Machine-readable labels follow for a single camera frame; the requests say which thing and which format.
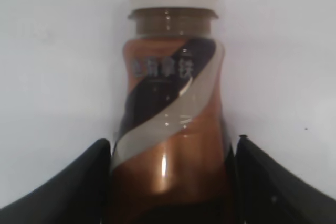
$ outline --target white stripe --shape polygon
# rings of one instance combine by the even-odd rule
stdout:
[[[188,90],[161,113],[128,132],[118,142],[112,169],[186,128],[187,123],[203,111],[213,94],[222,57],[222,46],[216,43],[215,55]]]

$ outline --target bottle neck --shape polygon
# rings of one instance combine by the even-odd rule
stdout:
[[[211,21],[217,18],[212,10],[192,8],[153,8],[134,11],[139,37],[208,37]]]

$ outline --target diagonal stripe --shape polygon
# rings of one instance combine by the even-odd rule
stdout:
[[[222,57],[222,47],[217,45],[211,61],[182,96],[159,114],[123,136],[116,145],[112,160],[113,169],[182,130],[187,126],[183,123],[186,116],[192,119],[202,112],[213,93]]]
[[[202,72],[215,50],[216,43],[211,39],[191,39],[171,56],[175,61],[175,75],[144,78],[127,98],[119,139],[172,104]],[[180,78],[181,59],[192,59],[192,78]]]

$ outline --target plastic bottle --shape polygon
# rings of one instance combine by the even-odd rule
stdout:
[[[104,223],[236,223],[217,0],[131,0],[129,88]]]

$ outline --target white wall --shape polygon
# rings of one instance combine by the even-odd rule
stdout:
[[[335,0],[224,4],[232,137],[336,198]],[[127,14],[127,0],[0,0],[0,207],[112,139]]]

